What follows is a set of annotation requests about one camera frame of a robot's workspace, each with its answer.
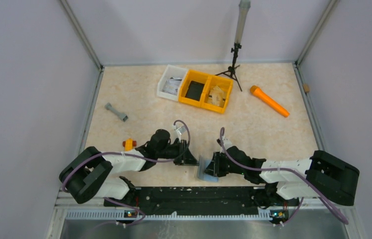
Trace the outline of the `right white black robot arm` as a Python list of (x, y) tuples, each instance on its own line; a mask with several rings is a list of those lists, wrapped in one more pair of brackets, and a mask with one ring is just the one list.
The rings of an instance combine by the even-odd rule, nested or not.
[(320, 197), (352, 206), (360, 175), (356, 167), (322, 150), (305, 159), (271, 161), (249, 157), (236, 146), (215, 152), (204, 172), (214, 177), (241, 174), (253, 184), (265, 184), (270, 188), (267, 200), (273, 205), (294, 198)]

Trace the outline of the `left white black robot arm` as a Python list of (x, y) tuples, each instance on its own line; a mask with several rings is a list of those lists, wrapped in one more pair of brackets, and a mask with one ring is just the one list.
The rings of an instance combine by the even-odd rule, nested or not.
[(60, 173), (63, 191), (78, 204), (94, 197), (114, 198), (123, 206), (132, 204), (134, 186), (120, 173), (146, 171), (158, 161), (177, 166), (199, 165), (188, 142), (179, 138), (171, 142), (170, 136), (167, 130), (158, 129), (144, 145), (124, 152), (100, 152), (94, 146), (87, 147)]

